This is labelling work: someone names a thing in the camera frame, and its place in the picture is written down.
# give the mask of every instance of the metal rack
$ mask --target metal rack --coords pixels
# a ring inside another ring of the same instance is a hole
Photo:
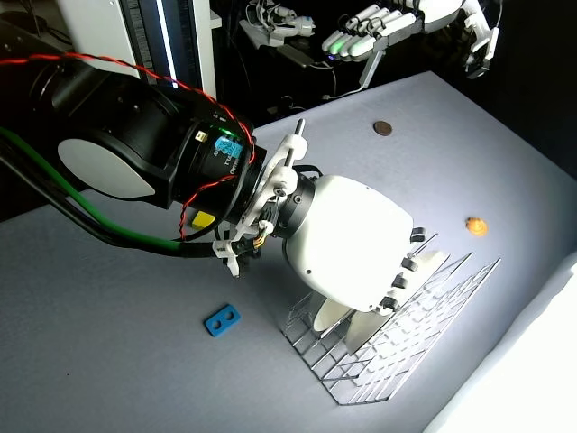
[[[338,404],[386,401],[416,370],[500,263],[498,259],[451,285],[451,277],[471,256],[469,253],[437,271],[352,355],[347,353],[344,340],[354,310],[317,333],[309,315],[312,293],[291,309],[283,334]]]

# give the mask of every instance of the blue label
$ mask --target blue label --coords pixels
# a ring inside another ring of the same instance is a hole
[[[216,140],[215,149],[233,158],[241,156],[241,152],[243,151],[243,147],[239,143],[224,136]]]

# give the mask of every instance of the table surface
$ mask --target table surface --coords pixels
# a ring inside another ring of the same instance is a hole
[[[460,277],[503,259],[394,399],[338,407],[298,358],[279,324],[307,288],[277,240],[236,281],[217,260],[100,244],[43,207],[0,225],[0,431],[422,431],[575,248],[577,183],[432,73],[300,116],[305,162],[387,195],[454,258],[473,251]],[[274,149],[296,121],[258,129],[259,144]],[[123,224],[176,234],[176,207],[87,195]],[[343,211],[345,238],[386,224]],[[469,216],[488,221],[485,237]],[[213,338],[203,319],[225,303],[243,317]]]

